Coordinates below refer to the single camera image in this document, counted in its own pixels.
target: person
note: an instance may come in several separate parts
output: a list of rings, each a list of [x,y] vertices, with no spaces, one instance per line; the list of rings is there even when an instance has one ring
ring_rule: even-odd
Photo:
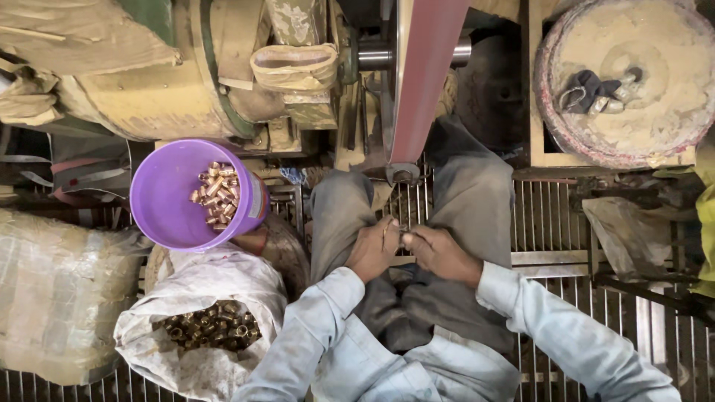
[[[435,167],[429,227],[403,235],[418,266],[396,287],[400,243],[376,222],[364,175],[331,172],[312,194],[310,286],[233,401],[509,401],[521,373],[512,333],[532,337],[589,396],[679,401],[633,345],[511,268],[512,169],[452,115],[425,147]]]

